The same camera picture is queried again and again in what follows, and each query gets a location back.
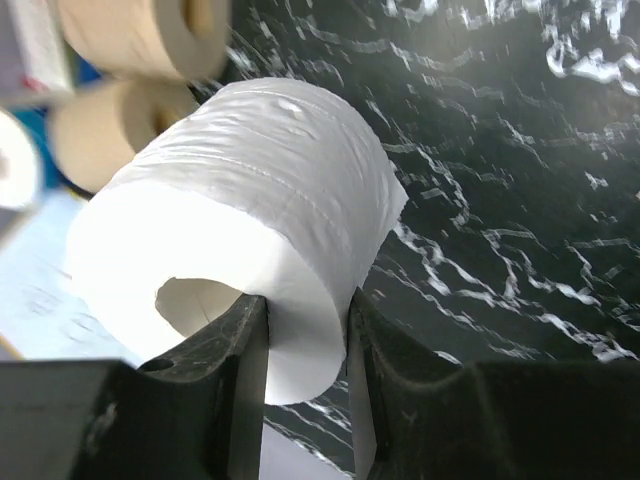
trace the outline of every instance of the toilet paper roll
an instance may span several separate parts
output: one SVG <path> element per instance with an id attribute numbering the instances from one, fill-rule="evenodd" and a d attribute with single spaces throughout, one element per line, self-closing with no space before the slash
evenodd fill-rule
<path id="1" fill-rule="evenodd" d="M 0 208 L 22 210 L 45 186 L 43 156 L 29 128 L 0 109 Z"/>
<path id="2" fill-rule="evenodd" d="M 356 287 L 406 202 L 380 141 L 330 92 L 289 79 L 220 90 L 120 170 L 77 217 L 77 292 L 143 359 L 268 300 L 266 402 L 335 380 Z"/>
<path id="3" fill-rule="evenodd" d="M 216 77 L 230 0 L 58 0 L 65 38 L 99 69 L 169 80 Z"/>
<path id="4" fill-rule="evenodd" d="M 151 140 L 197 108 L 186 86 L 147 79 L 96 82 L 52 112 L 55 162 L 73 184 L 96 193 Z"/>

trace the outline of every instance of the box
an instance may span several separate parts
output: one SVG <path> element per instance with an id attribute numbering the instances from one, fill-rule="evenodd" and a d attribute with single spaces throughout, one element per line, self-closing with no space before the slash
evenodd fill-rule
<path id="1" fill-rule="evenodd" d="M 55 0 L 0 0 L 0 107 L 42 106 L 99 77 L 64 41 Z"/>

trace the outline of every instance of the black marble surface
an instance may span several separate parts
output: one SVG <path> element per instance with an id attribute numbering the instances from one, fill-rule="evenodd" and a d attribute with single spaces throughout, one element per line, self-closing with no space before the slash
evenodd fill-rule
<path id="1" fill-rule="evenodd" d="M 640 354 L 640 4 L 235 0 L 221 83 L 289 76 L 410 195 L 365 290 L 453 362 Z M 196 85 L 203 97 L 219 84 Z M 346 384 L 269 423 L 353 471 Z"/>

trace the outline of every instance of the toilet paper core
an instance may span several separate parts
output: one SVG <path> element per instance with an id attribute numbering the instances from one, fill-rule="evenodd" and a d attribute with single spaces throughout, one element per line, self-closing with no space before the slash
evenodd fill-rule
<path id="1" fill-rule="evenodd" d="M 170 278 L 158 289 L 156 310 L 176 331 L 189 337 L 223 315 L 242 292 L 205 278 Z"/>

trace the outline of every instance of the blue object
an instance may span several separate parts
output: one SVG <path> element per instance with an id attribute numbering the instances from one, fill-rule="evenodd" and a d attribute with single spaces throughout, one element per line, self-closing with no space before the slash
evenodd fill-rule
<path id="1" fill-rule="evenodd" d="M 46 189 L 55 188 L 60 184 L 61 176 L 53 162 L 53 155 L 49 149 L 46 121 L 47 109 L 12 110 L 11 114 L 25 126 L 40 152 L 40 158 L 43 163 L 44 187 Z"/>
<path id="2" fill-rule="evenodd" d="M 78 55 L 77 59 L 78 59 L 78 64 L 77 64 L 78 83 L 80 84 L 90 83 L 102 77 L 102 75 L 100 75 L 100 72 L 98 72 L 95 68 L 93 68 L 93 66 L 89 62 L 87 62 L 84 58 Z"/>

